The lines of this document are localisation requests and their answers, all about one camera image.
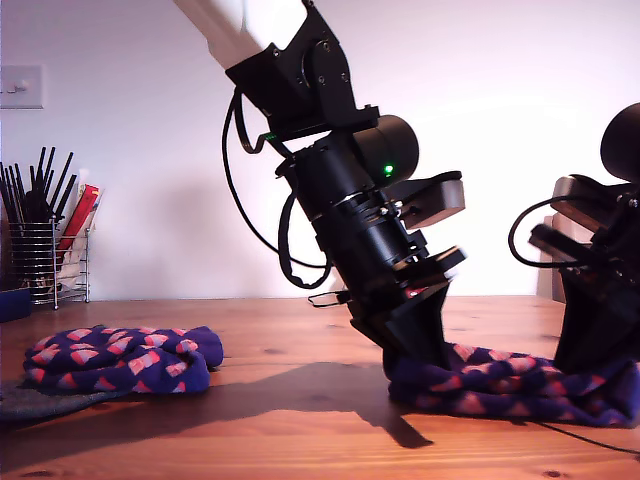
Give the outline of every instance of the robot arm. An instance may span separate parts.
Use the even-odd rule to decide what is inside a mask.
[[[408,180],[418,162],[413,130],[377,107],[356,107],[346,56],[313,1],[174,1],[236,85],[230,112],[239,133],[244,94],[268,120],[265,138],[284,152],[276,173],[292,188],[278,232],[285,276],[310,287],[288,256],[288,215],[298,200],[327,255],[325,275],[335,266],[349,289],[353,326],[387,358],[447,366],[440,310],[447,271],[464,255],[453,247],[430,256],[422,233],[406,227],[464,208],[460,172]],[[330,133],[297,152],[283,148],[320,132]]]
[[[307,17],[299,0],[174,0],[225,70],[266,50],[287,48]]]

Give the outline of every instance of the black chopstick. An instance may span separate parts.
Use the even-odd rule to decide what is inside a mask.
[[[67,188],[64,191],[64,194],[62,195],[62,198],[60,199],[60,203],[58,204],[58,209],[56,210],[56,219],[61,219],[62,218],[62,212],[64,211],[64,207],[67,205],[67,200],[69,200],[69,195],[71,194],[71,189],[73,188],[73,185],[76,183],[76,178],[78,178],[77,175],[71,175],[71,178],[69,179],[69,183],[67,184]]]
[[[60,189],[62,188],[62,184],[64,183],[64,177],[67,175],[67,170],[69,169],[69,164],[71,163],[71,158],[73,157],[73,152],[69,154],[69,158],[67,158],[67,163],[64,165],[64,169],[62,170],[62,175],[60,175],[60,180],[58,180],[58,185],[56,186],[55,191],[53,192],[53,197],[51,197],[51,210],[53,210],[53,206],[58,199],[58,195],[60,194]]]

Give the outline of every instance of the wire basket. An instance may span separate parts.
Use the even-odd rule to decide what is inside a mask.
[[[10,274],[20,287],[27,287],[34,305],[62,300],[89,301],[89,230],[61,235],[49,223],[11,223]]]

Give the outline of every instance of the black cable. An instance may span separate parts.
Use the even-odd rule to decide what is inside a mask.
[[[567,200],[574,200],[574,201],[575,200],[582,200],[582,201],[587,201],[587,202],[591,202],[591,203],[596,202],[596,200],[593,199],[593,198],[585,197],[585,196],[581,196],[581,195],[560,195],[560,196],[557,196],[557,197],[551,197],[548,200],[544,200],[542,202],[538,202],[535,205],[531,205],[524,212],[522,212],[518,216],[518,218],[516,218],[516,221],[513,222],[511,230],[509,230],[509,236],[507,238],[507,242],[509,244],[509,250],[511,251],[511,254],[516,258],[516,260],[518,260],[520,263],[524,263],[525,265],[528,265],[530,267],[536,267],[536,268],[584,267],[584,266],[588,265],[587,262],[581,262],[581,261],[575,261],[575,262],[534,262],[533,260],[529,260],[529,259],[524,258],[516,250],[516,245],[515,245],[516,230],[520,226],[520,223],[522,222],[522,220],[527,215],[529,215],[531,212],[533,212],[534,210],[537,210],[540,207],[544,207],[545,205],[549,205],[549,204],[555,203],[555,202],[567,201]]]
[[[231,99],[231,103],[229,104],[229,110],[227,110],[227,116],[226,116],[226,118],[224,120],[224,127],[222,129],[222,162],[224,164],[224,173],[225,173],[225,176],[227,177],[227,185],[229,186],[229,190],[231,191],[231,196],[233,197],[233,201],[235,202],[236,207],[238,207],[238,210],[240,211],[240,215],[242,215],[242,218],[244,219],[244,221],[247,224],[247,226],[249,227],[249,229],[253,232],[253,234],[256,237],[258,237],[258,240],[260,240],[267,248],[269,248],[270,250],[272,250],[275,253],[279,253],[278,249],[276,247],[274,247],[273,245],[271,245],[260,234],[260,232],[258,232],[258,230],[256,230],[256,228],[251,223],[251,220],[249,220],[249,217],[247,216],[247,213],[244,211],[244,208],[242,207],[242,203],[240,202],[240,197],[238,197],[238,192],[236,191],[235,186],[233,185],[233,178],[231,177],[231,169],[229,167],[229,154],[227,153],[227,143],[228,143],[228,137],[229,137],[229,126],[231,125],[231,116],[233,115],[235,103],[237,101],[236,97],[240,96],[240,95],[241,95],[240,92],[238,92],[238,90],[236,90],[236,92],[233,95],[233,98]],[[313,264],[310,264],[310,263],[307,263],[307,262],[303,262],[303,261],[297,260],[297,259],[295,259],[293,257],[291,258],[291,261],[294,262],[294,263],[297,263],[298,265],[302,265],[303,267],[308,267],[308,268],[324,269],[326,267],[325,265],[313,265]]]
[[[326,297],[327,295],[335,295],[336,301],[332,303],[319,304],[313,301],[314,298]],[[313,308],[327,308],[337,307],[338,305],[344,305],[351,299],[349,290],[333,290],[331,292],[316,293],[315,295],[309,295],[307,301]]]
[[[563,430],[562,428],[554,427],[553,425],[549,425],[548,423],[544,423],[544,422],[533,422],[533,423],[535,423],[536,425],[540,425],[541,427],[545,427],[550,430],[553,430],[555,432],[564,433],[565,435],[569,435],[570,437],[577,438],[578,440],[582,440],[583,442],[587,442],[592,445],[596,445],[598,447],[608,448],[609,450],[614,450],[616,452],[631,453],[632,455],[640,455],[640,450],[634,450],[632,448],[622,448],[622,447],[616,447],[615,445],[609,445],[608,443],[599,442],[597,440],[593,440],[591,438],[578,435],[577,433],[569,432],[567,430]]]
[[[294,181],[291,185],[291,194],[287,197],[284,206],[282,207],[282,213],[280,214],[280,224],[278,226],[278,259],[280,260],[280,269],[282,273],[298,288],[304,288],[305,290],[314,290],[322,285],[331,273],[331,267],[333,262],[328,252],[325,252],[327,257],[327,263],[324,266],[324,272],[320,278],[313,283],[304,283],[304,281],[293,274],[293,268],[291,267],[291,254],[289,253],[289,223],[291,220],[291,209],[298,196],[298,183]]]

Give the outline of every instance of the patterned sock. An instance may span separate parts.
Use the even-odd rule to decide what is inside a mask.
[[[640,370],[615,360],[566,375],[550,360],[447,344],[451,370],[400,358],[390,369],[392,400],[453,415],[634,426],[640,414]]]

